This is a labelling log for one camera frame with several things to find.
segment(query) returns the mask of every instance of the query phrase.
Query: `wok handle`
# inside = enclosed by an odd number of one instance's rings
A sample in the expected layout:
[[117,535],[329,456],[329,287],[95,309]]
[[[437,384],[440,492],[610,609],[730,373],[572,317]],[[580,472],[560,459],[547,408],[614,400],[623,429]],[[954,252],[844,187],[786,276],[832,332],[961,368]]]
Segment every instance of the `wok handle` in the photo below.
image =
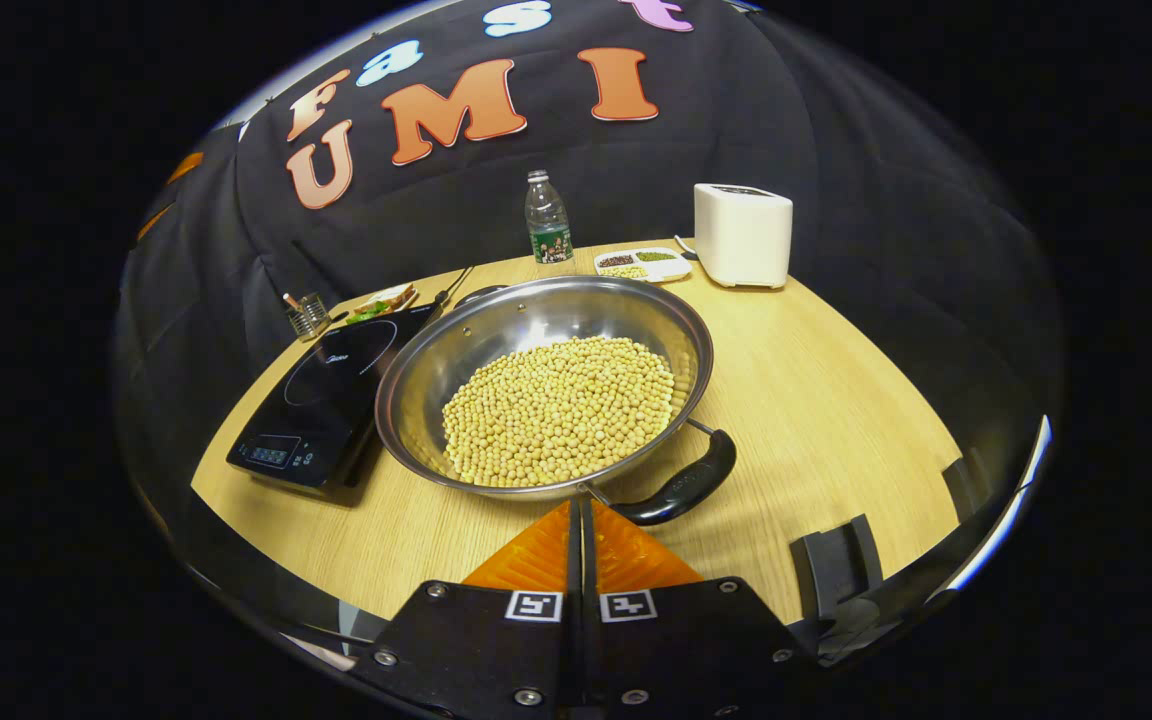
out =
[[612,510],[626,515],[636,525],[659,525],[674,520],[700,505],[723,484],[736,464],[736,444],[722,430],[710,430],[692,423],[708,433],[708,450],[700,460],[677,470],[654,495],[639,502],[617,502]]

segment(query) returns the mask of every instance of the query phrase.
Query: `black fabric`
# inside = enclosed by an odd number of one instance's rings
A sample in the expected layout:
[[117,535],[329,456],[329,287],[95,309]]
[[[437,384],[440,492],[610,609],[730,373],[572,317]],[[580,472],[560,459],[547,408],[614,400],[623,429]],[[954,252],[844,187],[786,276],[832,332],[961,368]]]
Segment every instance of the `black fabric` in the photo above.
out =
[[[188,149],[204,152],[202,166],[151,202],[146,218],[170,207],[128,255],[115,407],[132,478],[169,526],[185,518],[189,480],[225,415],[293,341],[283,291],[319,291],[332,306],[523,255],[522,200],[536,168],[562,194],[577,247],[690,236],[696,182],[791,197],[788,270],[799,281],[877,338],[867,304],[890,296],[935,306],[934,321],[910,313],[882,323],[909,338],[957,325],[970,353],[996,359],[960,372],[992,373],[996,387],[1026,396],[1020,406],[1056,412],[1060,328],[1032,234],[978,152],[927,106],[782,20],[719,0],[685,3],[689,33],[649,26],[624,3],[562,3],[547,26],[493,38],[482,17],[495,6],[465,0],[347,51],[257,111],[244,131],[219,129]],[[407,40],[420,41],[418,63],[355,85],[369,59]],[[576,54],[608,46],[646,55],[641,81],[659,118],[591,118],[598,88]],[[393,165],[393,115],[380,100],[415,83],[450,94],[465,68],[499,58],[515,61],[508,86],[525,131],[471,142],[465,120],[452,147],[424,132],[429,158]],[[351,74],[323,118],[288,142],[291,103],[343,68]],[[285,164],[314,143],[316,176],[332,177],[321,137],[342,119],[353,121],[351,185],[326,209],[303,209]],[[963,424],[979,415],[937,400],[971,397],[955,395],[954,372],[900,359],[910,354],[893,353],[899,342],[879,346],[955,437],[972,435]]]

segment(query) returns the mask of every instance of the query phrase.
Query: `white toaster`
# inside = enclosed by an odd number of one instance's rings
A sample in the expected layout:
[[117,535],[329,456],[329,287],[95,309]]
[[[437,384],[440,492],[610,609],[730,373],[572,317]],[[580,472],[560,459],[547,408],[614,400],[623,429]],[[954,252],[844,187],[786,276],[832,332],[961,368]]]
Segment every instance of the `white toaster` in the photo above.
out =
[[723,286],[781,287],[790,268],[794,202],[755,187],[696,183],[696,256]]

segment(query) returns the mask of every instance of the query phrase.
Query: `plastic water bottle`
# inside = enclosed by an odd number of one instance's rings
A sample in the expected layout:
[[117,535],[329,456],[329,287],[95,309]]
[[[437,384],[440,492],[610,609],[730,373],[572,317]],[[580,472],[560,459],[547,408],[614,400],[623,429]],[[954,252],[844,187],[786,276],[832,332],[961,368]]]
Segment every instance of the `plastic water bottle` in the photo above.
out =
[[526,234],[531,237],[531,252],[536,263],[562,263],[573,258],[573,233],[567,223],[563,199],[550,184],[545,170],[526,174]]

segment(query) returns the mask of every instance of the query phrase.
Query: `screw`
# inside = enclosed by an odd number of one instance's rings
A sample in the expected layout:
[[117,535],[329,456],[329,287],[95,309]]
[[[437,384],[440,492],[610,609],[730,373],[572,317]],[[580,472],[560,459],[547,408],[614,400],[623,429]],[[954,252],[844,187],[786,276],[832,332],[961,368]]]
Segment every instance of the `screw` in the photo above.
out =
[[522,688],[521,691],[513,694],[513,700],[518,705],[540,705],[545,700],[545,696],[531,688]]

